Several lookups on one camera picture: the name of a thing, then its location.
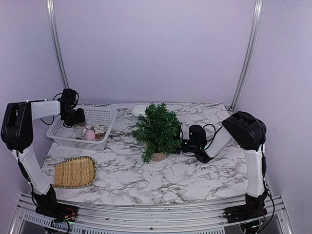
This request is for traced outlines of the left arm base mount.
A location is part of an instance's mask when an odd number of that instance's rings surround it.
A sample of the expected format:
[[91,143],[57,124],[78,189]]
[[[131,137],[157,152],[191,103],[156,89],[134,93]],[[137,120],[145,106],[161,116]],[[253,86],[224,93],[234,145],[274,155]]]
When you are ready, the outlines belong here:
[[78,207],[62,203],[59,203],[56,208],[49,205],[36,205],[36,213],[52,217],[56,222],[75,221]]

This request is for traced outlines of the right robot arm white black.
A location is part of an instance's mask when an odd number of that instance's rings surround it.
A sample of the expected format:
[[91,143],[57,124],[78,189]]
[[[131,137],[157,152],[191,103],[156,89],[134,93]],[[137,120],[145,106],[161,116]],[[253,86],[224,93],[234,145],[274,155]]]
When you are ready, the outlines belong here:
[[264,122],[253,115],[238,111],[223,120],[221,127],[215,130],[210,140],[206,139],[204,127],[189,127],[189,139],[181,140],[181,152],[193,153],[195,158],[208,163],[235,140],[243,150],[248,174],[246,204],[242,206],[242,215],[252,218],[260,211],[267,197],[265,186],[266,160],[264,156],[267,128]]

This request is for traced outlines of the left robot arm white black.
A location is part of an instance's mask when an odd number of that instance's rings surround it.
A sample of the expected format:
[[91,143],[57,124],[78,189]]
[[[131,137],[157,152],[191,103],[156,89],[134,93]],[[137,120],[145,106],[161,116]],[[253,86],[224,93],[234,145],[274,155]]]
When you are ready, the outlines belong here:
[[60,215],[62,209],[52,185],[44,178],[38,164],[33,140],[33,121],[60,116],[65,127],[85,122],[84,111],[77,108],[79,94],[64,89],[61,97],[53,100],[11,102],[7,104],[1,127],[1,139],[16,156],[23,176],[32,187],[32,195],[40,209],[51,217]]

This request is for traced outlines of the white plastic basket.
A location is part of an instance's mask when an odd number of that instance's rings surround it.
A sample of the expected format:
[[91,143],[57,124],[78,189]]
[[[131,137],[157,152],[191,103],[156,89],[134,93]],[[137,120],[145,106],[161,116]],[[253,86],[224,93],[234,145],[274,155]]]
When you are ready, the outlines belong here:
[[[117,117],[117,110],[107,107],[90,107],[83,106],[85,113],[85,123],[75,124],[72,127],[66,127],[60,117],[57,117],[54,123],[49,127],[46,135],[52,138],[56,143],[81,149],[88,149],[94,151],[104,150],[108,137],[113,128],[113,124]],[[85,139],[85,127],[87,125],[102,124],[105,126],[106,135],[100,141],[88,141]]]

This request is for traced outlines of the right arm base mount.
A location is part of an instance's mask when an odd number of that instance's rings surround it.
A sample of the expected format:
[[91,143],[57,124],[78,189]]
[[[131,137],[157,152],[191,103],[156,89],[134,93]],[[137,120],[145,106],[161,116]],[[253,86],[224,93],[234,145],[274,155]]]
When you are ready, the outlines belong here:
[[253,218],[264,217],[267,214],[265,206],[260,206],[258,209],[251,208],[247,205],[239,205],[225,208],[222,216],[227,219],[228,223],[245,221]]

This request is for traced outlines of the small green christmas tree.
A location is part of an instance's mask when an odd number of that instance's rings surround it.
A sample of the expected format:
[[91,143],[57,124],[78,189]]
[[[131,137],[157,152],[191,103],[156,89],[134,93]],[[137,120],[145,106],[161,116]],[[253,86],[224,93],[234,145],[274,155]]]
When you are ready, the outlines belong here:
[[145,149],[141,160],[150,163],[155,153],[165,156],[179,154],[181,150],[181,125],[174,111],[166,103],[151,103],[145,109],[145,116],[139,116],[133,130],[133,137]]

